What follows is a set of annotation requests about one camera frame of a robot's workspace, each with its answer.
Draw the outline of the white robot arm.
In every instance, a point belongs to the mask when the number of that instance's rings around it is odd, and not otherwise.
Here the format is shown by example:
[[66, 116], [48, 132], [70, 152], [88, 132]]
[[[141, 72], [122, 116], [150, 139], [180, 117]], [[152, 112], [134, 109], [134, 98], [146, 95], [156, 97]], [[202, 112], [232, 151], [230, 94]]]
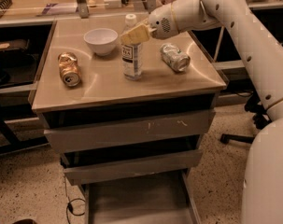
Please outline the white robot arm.
[[242, 224], [283, 224], [283, 47], [246, 0], [176, 0], [121, 35], [123, 44], [166, 39], [222, 25], [229, 33], [271, 122], [251, 144], [242, 197]]

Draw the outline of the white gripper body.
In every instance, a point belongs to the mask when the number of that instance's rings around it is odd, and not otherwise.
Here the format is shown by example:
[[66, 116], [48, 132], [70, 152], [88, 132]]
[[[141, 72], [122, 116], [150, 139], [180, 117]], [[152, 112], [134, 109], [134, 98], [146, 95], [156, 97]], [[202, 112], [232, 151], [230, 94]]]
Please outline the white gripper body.
[[177, 35], [172, 5], [167, 4], [153, 10], [149, 14], [149, 26], [152, 29], [152, 36], [157, 39], [167, 39]]

